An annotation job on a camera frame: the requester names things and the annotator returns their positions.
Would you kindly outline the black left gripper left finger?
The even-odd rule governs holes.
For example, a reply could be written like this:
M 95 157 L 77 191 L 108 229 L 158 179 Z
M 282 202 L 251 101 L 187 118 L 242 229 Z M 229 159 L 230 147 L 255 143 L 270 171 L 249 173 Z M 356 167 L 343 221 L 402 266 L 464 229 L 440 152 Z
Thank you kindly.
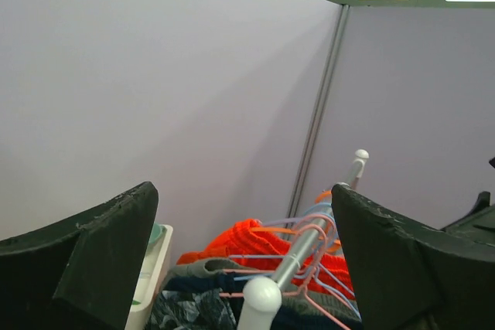
M 123 329 L 159 202 L 151 182 L 1 241 L 3 329 Z

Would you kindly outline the dark patterned shorts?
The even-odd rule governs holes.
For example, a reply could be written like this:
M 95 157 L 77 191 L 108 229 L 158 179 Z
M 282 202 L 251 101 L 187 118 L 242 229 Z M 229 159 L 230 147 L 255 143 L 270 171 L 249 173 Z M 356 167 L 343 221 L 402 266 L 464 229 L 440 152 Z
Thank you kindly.
M 162 291 L 144 327 L 148 330 L 236 328 L 237 320 L 230 303 L 220 296 L 219 289 L 203 293 Z

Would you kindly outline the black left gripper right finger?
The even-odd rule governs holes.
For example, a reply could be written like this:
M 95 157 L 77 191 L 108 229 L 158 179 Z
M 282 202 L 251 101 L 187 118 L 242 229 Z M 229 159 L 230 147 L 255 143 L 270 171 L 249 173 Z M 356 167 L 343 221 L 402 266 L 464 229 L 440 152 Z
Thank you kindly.
M 494 207 L 437 230 L 353 191 L 333 213 L 365 329 L 492 329 Z

